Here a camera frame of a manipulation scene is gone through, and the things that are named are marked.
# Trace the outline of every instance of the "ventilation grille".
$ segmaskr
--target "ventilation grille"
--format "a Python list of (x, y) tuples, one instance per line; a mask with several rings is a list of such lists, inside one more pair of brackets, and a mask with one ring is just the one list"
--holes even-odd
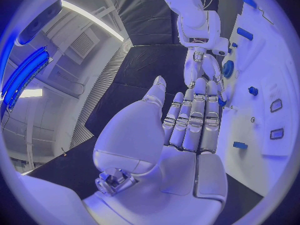
[(71, 44), (70, 47), (84, 59), (99, 41), (100, 40), (94, 32), (88, 28)]
[(92, 111), (96, 107), (99, 100), (102, 98), (106, 90), (113, 83), (113, 80), (124, 60), (130, 48), (133, 44), (130, 39), (127, 39), (119, 50), (113, 55), (108, 64), (105, 66), (97, 81), (95, 82), (93, 88), (91, 89), (87, 99), (83, 105), (83, 108), (78, 117), (77, 123), (75, 125), (70, 149), (76, 147), (77, 145), (85, 142), (86, 140), (93, 137), (93, 134), (86, 129), (85, 124), (91, 115)]

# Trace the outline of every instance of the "ceiling light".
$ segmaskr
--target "ceiling light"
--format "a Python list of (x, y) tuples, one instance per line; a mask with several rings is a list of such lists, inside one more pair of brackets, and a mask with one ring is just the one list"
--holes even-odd
[(41, 97), (43, 95), (42, 89), (25, 89), (20, 98), (29, 98), (29, 97)]
[(94, 15), (88, 13), (87, 11), (83, 10), (82, 8), (76, 6), (72, 3), (69, 3), (67, 1), (64, 1), (64, 0), (61, 0), (61, 5), (65, 8), (71, 9), (71, 10), (85, 16), (86, 18), (90, 19), (91, 21), (98, 24), (100, 27), (104, 28), (106, 31), (108, 31), (109, 33), (114, 35), (116, 38), (118, 38), (122, 42), (124, 41), (124, 38), (120, 34), (118, 34), (115, 30), (113, 30), (110, 26), (106, 25), (103, 21), (99, 20)]

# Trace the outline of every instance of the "blue light strip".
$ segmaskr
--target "blue light strip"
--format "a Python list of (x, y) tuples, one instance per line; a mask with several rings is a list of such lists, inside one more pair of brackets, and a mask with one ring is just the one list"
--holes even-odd
[(44, 61), (42, 61), (33, 71), (29, 73), (29, 75), (22, 81), (20, 86), (17, 88), (17, 92), (14, 93), (12, 96), (12, 99), (9, 102), (8, 109), (10, 112), (13, 110), (13, 108), (16, 105), (17, 100), (23, 93), (24, 89), (27, 87), (27, 85), (34, 79), (34, 77), (43, 70), (44, 67), (46, 67), (49, 64), (49, 58), (46, 58)]
[(47, 51), (43, 51), (40, 53), (34, 60), (31, 60), (23, 69), (22, 71), (16, 76), (13, 83), (9, 86), (5, 97), (4, 102), (6, 104), (9, 104), (10, 100), (12, 99), (13, 95), (17, 92), (18, 87), (22, 83), (22, 81), (41, 63), (44, 62), (44, 60), (49, 59), (49, 53)]
[(2, 89), (1, 97), (3, 98), (5, 93), (8, 91), (9, 87), (12, 85), (16, 77), (22, 72), (22, 70), (32, 61), (34, 60), (38, 55), (40, 55), (43, 51), (45, 51), (46, 47), (41, 47), (37, 51), (35, 51), (33, 54), (31, 54), (22, 64), (13, 72), (13, 74), (10, 76), (10, 78), (7, 80), (6, 84), (4, 85)]

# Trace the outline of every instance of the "air vent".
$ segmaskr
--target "air vent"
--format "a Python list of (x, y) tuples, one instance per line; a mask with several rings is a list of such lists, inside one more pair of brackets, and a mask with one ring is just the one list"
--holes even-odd
[(71, 48), (83, 59), (99, 43), (98, 37), (88, 28), (72, 44)]

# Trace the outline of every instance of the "blue knob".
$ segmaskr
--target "blue knob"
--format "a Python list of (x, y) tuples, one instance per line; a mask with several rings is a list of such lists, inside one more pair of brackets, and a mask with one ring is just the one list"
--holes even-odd
[(233, 61), (228, 60), (227, 62), (225, 62), (223, 66), (223, 76), (229, 79), (234, 72), (234, 68), (235, 65)]
[(226, 105), (226, 103), (227, 103), (227, 101), (222, 101), (220, 98), (217, 100), (217, 102), (219, 103), (219, 105), (221, 107), (224, 107)]
[(255, 87), (253, 87), (253, 86), (249, 87), (248, 90), (249, 90), (249, 93), (254, 95), (254, 96), (257, 96), (257, 94), (259, 94), (259, 90)]
[(237, 34), (245, 37), (246, 39), (249, 39), (250, 41), (253, 40), (253, 34), (240, 28), (240, 27), (236, 30), (236, 32), (237, 32)]

